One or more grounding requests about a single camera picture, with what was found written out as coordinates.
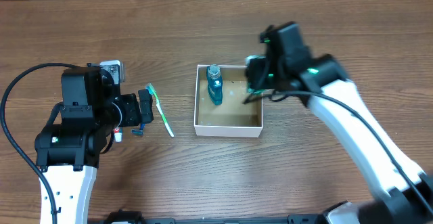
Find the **teal mouthwash bottle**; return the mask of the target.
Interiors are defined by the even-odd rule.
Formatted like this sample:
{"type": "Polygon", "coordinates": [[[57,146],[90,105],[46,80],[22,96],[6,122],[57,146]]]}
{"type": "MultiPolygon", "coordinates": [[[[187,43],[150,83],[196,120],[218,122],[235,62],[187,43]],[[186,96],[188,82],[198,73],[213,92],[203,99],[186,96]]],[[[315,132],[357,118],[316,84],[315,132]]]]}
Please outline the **teal mouthwash bottle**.
{"type": "Polygon", "coordinates": [[[206,78],[208,82],[208,93],[214,105],[219,106],[223,102],[223,79],[221,68],[212,64],[206,69],[206,78]]]}

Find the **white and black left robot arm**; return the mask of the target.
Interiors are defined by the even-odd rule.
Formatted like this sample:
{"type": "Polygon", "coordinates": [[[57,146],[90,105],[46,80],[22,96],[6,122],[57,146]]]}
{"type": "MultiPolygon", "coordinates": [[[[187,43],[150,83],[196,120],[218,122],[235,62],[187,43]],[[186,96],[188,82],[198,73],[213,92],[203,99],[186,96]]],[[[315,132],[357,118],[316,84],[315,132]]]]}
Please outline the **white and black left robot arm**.
{"type": "Polygon", "coordinates": [[[49,187],[41,189],[42,209],[52,195],[58,223],[87,223],[99,157],[108,152],[117,129],[153,121],[153,98],[147,89],[123,95],[120,65],[66,69],[62,102],[35,139],[36,165],[49,187]]]}

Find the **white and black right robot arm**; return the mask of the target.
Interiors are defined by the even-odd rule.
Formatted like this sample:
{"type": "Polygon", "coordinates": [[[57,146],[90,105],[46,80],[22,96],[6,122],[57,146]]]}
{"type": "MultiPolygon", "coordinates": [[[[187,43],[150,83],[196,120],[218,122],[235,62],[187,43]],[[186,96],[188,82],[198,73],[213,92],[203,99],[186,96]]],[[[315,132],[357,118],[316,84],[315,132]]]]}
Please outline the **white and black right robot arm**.
{"type": "Polygon", "coordinates": [[[318,223],[429,223],[432,177],[406,156],[363,102],[357,86],[335,57],[316,57],[295,22],[260,34],[263,55],[246,58],[251,94],[247,103],[297,97],[324,122],[355,163],[373,200],[343,202],[318,223]]]}

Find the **green white toothbrush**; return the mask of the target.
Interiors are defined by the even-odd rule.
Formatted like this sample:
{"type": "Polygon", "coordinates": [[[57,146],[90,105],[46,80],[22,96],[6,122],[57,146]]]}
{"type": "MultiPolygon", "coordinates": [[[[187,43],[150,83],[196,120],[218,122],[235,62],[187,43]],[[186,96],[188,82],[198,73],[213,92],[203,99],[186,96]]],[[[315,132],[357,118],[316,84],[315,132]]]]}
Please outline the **green white toothbrush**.
{"type": "Polygon", "coordinates": [[[175,134],[173,133],[173,130],[171,129],[171,127],[170,127],[170,125],[169,125],[169,123],[168,123],[168,121],[167,121],[167,119],[165,117],[165,114],[164,114],[163,109],[161,107],[160,100],[159,100],[159,97],[158,97],[156,89],[154,88],[153,84],[151,84],[151,83],[148,83],[145,86],[145,88],[149,91],[149,93],[151,95],[154,96],[154,98],[156,100],[156,108],[158,110],[158,113],[160,114],[160,116],[162,118],[162,121],[164,123],[164,126],[165,126],[168,134],[173,138],[175,136],[175,134]]]}

